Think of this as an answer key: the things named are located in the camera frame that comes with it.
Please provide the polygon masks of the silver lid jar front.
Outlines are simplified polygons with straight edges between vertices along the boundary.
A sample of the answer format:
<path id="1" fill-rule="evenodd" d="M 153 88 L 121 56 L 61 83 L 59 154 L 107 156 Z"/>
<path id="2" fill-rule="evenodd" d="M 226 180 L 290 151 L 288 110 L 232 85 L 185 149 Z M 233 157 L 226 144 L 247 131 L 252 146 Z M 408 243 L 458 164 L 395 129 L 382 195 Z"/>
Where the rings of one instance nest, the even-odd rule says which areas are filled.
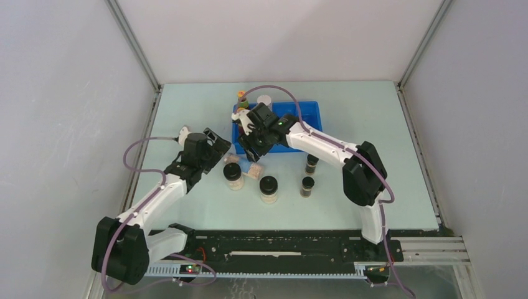
<path id="1" fill-rule="evenodd" d="M 247 160 L 246 158 L 243 158 L 241 156 L 228 153 L 224 157 L 224 163 L 236 163 L 240 166 L 241 172 L 244 176 L 248 178 L 252 178 L 254 180 L 259 180 L 262 177 L 262 174 L 264 173 L 264 167 L 260 164 L 257 164 L 255 162 L 251 162 Z"/>

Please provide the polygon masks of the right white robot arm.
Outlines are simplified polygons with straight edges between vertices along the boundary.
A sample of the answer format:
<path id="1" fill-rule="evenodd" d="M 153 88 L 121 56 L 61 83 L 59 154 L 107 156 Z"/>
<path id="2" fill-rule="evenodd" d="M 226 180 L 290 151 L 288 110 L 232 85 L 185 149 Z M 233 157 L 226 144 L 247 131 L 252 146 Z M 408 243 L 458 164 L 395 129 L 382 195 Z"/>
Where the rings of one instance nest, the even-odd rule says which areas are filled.
<path id="1" fill-rule="evenodd" d="M 232 113 L 232 121 L 242 128 L 237 138 L 247 158 L 257 162 L 274 146 L 303 151 L 341 170 L 345 196 L 360 207 L 362 252 L 378 260 L 387 252 L 379 196 L 387 189 L 387 172 L 375 146 L 346 143 L 308 125 L 292 114 L 282 117 L 266 105 Z"/>

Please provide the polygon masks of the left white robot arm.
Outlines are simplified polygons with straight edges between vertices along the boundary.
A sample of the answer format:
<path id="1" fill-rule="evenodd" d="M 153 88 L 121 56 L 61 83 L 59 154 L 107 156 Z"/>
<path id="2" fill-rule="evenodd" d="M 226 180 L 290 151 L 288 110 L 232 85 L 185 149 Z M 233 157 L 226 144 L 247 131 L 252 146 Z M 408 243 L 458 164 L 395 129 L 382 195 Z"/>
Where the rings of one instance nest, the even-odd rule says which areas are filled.
<path id="1" fill-rule="evenodd" d="M 157 170 L 160 181 L 139 202 L 116 218 L 104 217 L 97 224 L 91 268 L 102 279 L 137 284 L 152 263 L 171 254 L 192 258 L 197 243 L 175 227 L 152 234 L 154 223 L 163 213 L 186 196 L 225 156 L 231 142 L 210 128 L 190 132 L 183 126 L 172 138 L 182 146 L 165 170 Z"/>

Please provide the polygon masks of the silver lid jar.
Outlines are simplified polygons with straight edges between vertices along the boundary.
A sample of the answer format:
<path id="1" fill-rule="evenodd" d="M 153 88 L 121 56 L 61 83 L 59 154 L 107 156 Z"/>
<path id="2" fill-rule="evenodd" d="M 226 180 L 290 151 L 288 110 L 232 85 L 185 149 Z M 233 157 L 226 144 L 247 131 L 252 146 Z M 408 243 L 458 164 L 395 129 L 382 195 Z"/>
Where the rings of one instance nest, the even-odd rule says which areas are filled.
<path id="1" fill-rule="evenodd" d="M 260 95 L 257 97 L 257 103 L 265 105 L 270 111 L 273 110 L 273 101 L 269 95 Z"/>
<path id="2" fill-rule="evenodd" d="M 262 174 L 264 173 L 264 167 L 260 164 L 257 164 L 255 162 L 251 162 L 247 160 L 246 158 L 243 158 L 241 156 L 228 153 L 224 157 L 224 163 L 236 163 L 240 166 L 241 172 L 244 176 L 248 178 L 252 178 L 254 180 L 259 180 L 262 177 Z"/>

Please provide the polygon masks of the red sauce bottle green label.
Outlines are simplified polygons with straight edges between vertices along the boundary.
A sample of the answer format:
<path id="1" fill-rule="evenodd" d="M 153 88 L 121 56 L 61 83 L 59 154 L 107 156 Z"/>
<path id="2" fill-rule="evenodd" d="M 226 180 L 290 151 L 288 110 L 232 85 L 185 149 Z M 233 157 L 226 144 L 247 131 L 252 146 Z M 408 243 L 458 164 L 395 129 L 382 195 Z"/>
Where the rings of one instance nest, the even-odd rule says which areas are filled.
<path id="1" fill-rule="evenodd" d="M 237 109 L 248 109 L 249 108 L 249 102 L 245 96 L 246 91 L 240 90 L 237 93 L 238 96 L 238 102 L 237 102 Z"/>

